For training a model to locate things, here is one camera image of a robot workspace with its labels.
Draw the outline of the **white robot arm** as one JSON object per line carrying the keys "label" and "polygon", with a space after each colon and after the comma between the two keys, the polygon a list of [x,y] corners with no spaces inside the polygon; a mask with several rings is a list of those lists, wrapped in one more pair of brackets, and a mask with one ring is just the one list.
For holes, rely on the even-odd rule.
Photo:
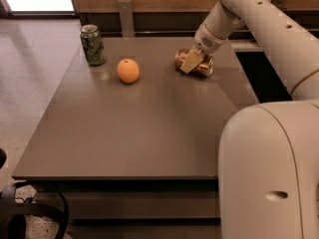
{"label": "white robot arm", "polygon": [[291,99],[243,109],[222,132],[222,239],[319,239],[319,40],[271,0],[218,0],[181,68],[190,72],[241,26]]}

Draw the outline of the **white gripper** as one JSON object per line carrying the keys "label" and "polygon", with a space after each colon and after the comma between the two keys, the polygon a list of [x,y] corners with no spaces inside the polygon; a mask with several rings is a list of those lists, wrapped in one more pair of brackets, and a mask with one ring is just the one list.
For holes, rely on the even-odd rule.
{"label": "white gripper", "polygon": [[224,39],[219,39],[212,35],[205,24],[202,23],[194,35],[194,46],[200,51],[190,50],[180,69],[188,74],[202,62],[204,54],[216,52],[224,42]]}

